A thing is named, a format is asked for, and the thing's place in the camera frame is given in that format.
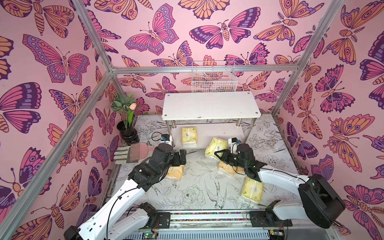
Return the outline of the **yellow green tissue pack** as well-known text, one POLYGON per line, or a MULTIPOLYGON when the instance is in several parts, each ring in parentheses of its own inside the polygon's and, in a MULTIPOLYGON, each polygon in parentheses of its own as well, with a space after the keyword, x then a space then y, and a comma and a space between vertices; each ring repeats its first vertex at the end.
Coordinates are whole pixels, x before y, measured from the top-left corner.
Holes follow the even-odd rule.
POLYGON ((264 183, 246 177, 240 198, 248 202, 259 204, 262 199, 263 191, 264 183))
POLYGON ((183 127, 181 137, 183 147, 196 147, 198 144, 198 134, 195 127, 183 127))
POLYGON ((215 155, 215 152, 226 150, 227 148, 228 141, 220 138, 213 138, 205 150, 205 157, 212 160, 220 160, 219 157, 215 155))

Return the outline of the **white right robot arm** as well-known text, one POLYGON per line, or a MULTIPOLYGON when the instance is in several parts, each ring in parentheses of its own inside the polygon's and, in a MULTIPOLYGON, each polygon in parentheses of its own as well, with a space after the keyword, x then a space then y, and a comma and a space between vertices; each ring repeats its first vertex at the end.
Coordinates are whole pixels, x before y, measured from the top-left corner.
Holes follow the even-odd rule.
POLYGON ((279 220, 310 220, 316 226, 328 229, 337 222, 346 209, 341 197, 321 175, 298 175, 257 161, 253 149, 240 144, 236 153, 231 150, 216 151, 215 156, 232 167, 241 167, 246 176, 260 183, 272 184, 300 197, 293 202, 277 202, 267 208, 279 220))

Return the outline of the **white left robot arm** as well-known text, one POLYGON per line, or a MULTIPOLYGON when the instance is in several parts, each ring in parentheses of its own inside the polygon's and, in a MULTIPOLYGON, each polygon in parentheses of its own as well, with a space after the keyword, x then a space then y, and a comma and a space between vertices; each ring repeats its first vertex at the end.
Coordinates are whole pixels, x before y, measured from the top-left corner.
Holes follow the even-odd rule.
POLYGON ((140 228, 159 226, 158 211, 149 203, 140 204, 129 216, 124 213, 153 185, 162 181, 171 167, 187 163, 187 152, 165 143, 154 148, 152 156, 135 166, 124 184, 99 211, 78 227, 71 226, 66 240, 122 240, 140 228))

